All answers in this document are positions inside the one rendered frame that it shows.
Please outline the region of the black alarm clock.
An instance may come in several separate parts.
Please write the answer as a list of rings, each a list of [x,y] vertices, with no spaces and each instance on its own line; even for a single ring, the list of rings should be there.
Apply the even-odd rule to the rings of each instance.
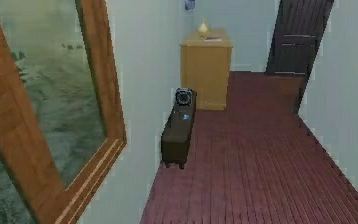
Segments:
[[[188,106],[193,103],[194,92],[190,88],[178,88],[175,92],[175,103],[179,106]]]

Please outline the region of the dark brown bench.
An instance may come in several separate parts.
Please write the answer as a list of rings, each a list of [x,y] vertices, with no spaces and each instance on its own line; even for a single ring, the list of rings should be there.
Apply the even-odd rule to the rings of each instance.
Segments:
[[[166,167],[176,163],[180,169],[184,168],[190,148],[195,111],[195,92],[191,105],[179,106],[174,100],[174,106],[161,136],[161,156]],[[183,120],[185,114],[189,115],[190,119]]]

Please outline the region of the light wooden cabinet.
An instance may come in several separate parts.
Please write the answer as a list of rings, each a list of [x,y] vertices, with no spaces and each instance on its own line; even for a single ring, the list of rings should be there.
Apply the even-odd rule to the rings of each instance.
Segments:
[[[198,109],[224,110],[233,44],[224,28],[212,28],[206,41],[197,30],[180,43],[181,86],[197,93]]]

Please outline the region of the yellow vase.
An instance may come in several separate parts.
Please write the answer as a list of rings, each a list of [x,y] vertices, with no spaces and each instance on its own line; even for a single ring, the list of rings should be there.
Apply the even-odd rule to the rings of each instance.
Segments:
[[[206,25],[205,18],[202,18],[202,23],[198,27],[198,33],[201,37],[206,37],[209,32],[209,29]]]

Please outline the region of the wooden framed painting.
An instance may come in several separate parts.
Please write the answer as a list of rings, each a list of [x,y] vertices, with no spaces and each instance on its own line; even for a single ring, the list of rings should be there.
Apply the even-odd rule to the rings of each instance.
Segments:
[[[0,0],[0,224],[77,224],[125,144],[106,0]]]

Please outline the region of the dark brown room door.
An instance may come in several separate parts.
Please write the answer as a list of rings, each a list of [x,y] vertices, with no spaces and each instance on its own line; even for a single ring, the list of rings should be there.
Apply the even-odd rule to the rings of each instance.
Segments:
[[[299,111],[334,0],[279,0],[265,74],[299,80]]]

